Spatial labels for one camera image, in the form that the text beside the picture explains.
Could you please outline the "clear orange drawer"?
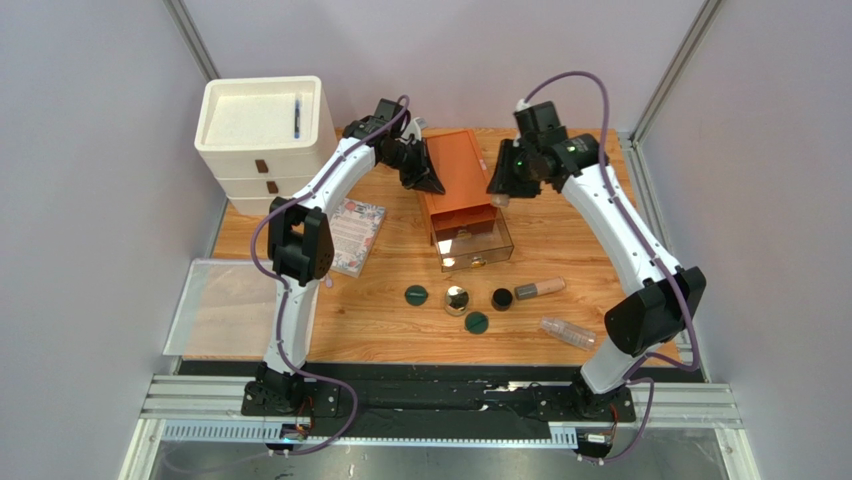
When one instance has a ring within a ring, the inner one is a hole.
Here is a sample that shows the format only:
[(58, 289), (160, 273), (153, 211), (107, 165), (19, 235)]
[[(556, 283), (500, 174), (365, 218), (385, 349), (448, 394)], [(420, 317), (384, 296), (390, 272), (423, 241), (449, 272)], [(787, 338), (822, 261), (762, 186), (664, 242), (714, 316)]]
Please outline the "clear orange drawer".
[(474, 269), (508, 261), (514, 252), (514, 242), (500, 212), (497, 212), (490, 229), (480, 233), (460, 229), (453, 234), (438, 234), (432, 230), (431, 242), (438, 254), (442, 272)]

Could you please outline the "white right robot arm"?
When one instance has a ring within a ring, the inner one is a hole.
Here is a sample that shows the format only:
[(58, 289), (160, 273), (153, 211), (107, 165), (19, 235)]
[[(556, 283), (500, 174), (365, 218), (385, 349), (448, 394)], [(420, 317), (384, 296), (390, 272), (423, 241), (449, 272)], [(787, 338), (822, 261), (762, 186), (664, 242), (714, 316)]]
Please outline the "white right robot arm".
[(689, 327), (707, 280), (699, 268), (682, 267), (654, 237), (594, 136), (570, 136), (550, 101), (520, 100), (514, 118), (518, 134), (501, 142), (487, 187), (492, 204), (504, 208), (550, 185), (589, 225), (626, 295), (606, 312), (607, 338), (569, 388), (575, 414), (593, 419), (608, 410), (630, 374)]

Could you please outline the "orange drawer box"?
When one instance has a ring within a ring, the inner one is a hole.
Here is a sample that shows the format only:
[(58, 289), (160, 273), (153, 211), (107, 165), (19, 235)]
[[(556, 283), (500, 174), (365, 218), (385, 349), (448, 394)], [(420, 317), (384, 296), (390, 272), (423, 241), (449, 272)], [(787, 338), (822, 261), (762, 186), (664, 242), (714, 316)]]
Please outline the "orange drawer box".
[(430, 244), (492, 230), (497, 208), (486, 189), (490, 174), (471, 129), (430, 136), (425, 144), (443, 194), (418, 194)]

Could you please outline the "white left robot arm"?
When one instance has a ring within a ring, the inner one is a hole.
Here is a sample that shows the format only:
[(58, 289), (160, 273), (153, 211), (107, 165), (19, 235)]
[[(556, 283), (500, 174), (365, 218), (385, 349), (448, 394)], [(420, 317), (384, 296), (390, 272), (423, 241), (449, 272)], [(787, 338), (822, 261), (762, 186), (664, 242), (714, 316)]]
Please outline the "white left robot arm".
[[(278, 282), (277, 313), (268, 350), (254, 380), (246, 384), (245, 416), (289, 416), (307, 406), (303, 371), (315, 322), (318, 289), (335, 250), (330, 218), (367, 173), (384, 164), (407, 190), (443, 195), (410, 99), (382, 99), (373, 114), (349, 124), (326, 164), (290, 198), (272, 200), (250, 240), (258, 270)], [(259, 233), (267, 234), (265, 267), (257, 255)]]

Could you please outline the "beige foundation tube grey cap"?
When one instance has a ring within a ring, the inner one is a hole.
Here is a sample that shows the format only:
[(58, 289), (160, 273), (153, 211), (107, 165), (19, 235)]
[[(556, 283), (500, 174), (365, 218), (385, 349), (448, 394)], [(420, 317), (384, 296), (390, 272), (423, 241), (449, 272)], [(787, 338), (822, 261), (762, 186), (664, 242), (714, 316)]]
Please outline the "beige foundation tube grey cap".
[(566, 287), (565, 280), (561, 276), (523, 284), (514, 288), (517, 300), (528, 300), (542, 295), (559, 292)]

